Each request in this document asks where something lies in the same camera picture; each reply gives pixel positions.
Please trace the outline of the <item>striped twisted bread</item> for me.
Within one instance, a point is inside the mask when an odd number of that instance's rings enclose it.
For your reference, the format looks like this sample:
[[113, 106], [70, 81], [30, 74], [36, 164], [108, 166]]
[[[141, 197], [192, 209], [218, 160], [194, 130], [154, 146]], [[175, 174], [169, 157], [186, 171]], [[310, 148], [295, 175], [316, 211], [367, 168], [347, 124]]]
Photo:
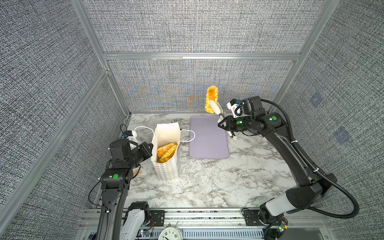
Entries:
[[170, 143], [158, 148], [157, 150], [158, 157], [159, 157], [158, 163], [163, 164], [163, 163], [166, 163], [168, 160], [170, 160], [174, 156], [177, 150], [177, 147], [178, 147], [177, 143]]

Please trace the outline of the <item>white patterned paper bag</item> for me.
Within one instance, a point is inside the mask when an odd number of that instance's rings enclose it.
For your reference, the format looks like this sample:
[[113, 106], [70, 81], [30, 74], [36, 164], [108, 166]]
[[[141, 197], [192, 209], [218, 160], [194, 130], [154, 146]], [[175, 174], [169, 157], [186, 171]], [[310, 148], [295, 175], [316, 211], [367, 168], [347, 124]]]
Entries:
[[178, 156], [180, 145], [194, 141], [195, 132], [181, 129], [178, 122], [158, 124], [154, 130], [146, 126], [135, 128], [135, 130], [138, 129], [147, 129], [153, 133], [151, 161], [159, 180], [170, 181], [177, 179], [179, 177]]

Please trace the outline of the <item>long glazed bread stick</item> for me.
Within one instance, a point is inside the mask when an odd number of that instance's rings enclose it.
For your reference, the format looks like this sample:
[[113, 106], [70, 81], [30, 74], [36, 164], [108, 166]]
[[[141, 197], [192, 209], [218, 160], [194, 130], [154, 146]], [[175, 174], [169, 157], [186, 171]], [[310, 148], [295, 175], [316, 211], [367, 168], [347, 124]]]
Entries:
[[207, 89], [206, 93], [206, 103], [205, 103], [205, 111], [210, 114], [214, 114], [212, 107], [210, 106], [210, 101], [218, 102], [219, 98], [219, 89], [216, 86], [210, 86]]

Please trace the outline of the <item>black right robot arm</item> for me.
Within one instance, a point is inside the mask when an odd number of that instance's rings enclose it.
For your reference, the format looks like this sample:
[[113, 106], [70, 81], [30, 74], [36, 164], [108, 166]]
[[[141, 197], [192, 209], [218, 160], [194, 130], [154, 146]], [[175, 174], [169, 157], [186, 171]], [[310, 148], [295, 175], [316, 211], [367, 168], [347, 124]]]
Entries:
[[[242, 108], [243, 115], [234, 118], [224, 116], [222, 108], [214, 100], [208, 101], [213, 112], [220, 117], [219, 128], [229, 132], [232, 138], [235, 137], [236, 132], [245, 131], [266, 138], [287, 163], [296, 181], [295, 187], [260, 206], [260, 221], [264, 225], [274, 224], [284, 213], [305, 209], [336, 219], [350, 219], [357, 216], [360, 210], [357, 200], [337, 183], [337, 178], [333, 174], [326, 174], [308, 156], [294, 138], [291, 121], [286, 112], [278, 104], [269, 102], [281, 112], [267, 113], [263, 103], [265, 100], [260, 97], [236, 101], [236, 104]], [[332, 187], [338, 189], [351, 201], [353, 210], [350, 213], [334, 214], [312, 206]]]

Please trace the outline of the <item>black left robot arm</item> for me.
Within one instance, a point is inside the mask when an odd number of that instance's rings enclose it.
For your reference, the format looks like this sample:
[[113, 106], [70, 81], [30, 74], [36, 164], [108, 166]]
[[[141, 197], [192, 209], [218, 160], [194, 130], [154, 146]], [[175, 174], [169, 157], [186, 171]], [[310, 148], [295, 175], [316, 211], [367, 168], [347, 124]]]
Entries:
[[110, 144], [111, 159], [100, 178], [102, 208], [97, 240], [135, 240], [142, 226], [154, 225], [148, 202], [134, 202], [124, 214], [124, 205], [134, 168], [152, 157], [154, 145], [119, 139]]

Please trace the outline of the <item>lilac plastic tray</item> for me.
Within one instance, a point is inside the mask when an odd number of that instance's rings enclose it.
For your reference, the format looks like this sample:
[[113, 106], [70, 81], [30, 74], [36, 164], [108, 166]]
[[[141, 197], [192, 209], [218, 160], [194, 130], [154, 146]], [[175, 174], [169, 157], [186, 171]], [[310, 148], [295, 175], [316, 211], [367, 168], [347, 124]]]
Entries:
[[230, 157], [228, 134], [218, 127], [218, 120], [216, 115], [190, 118], [191, 158], [221, 160]]

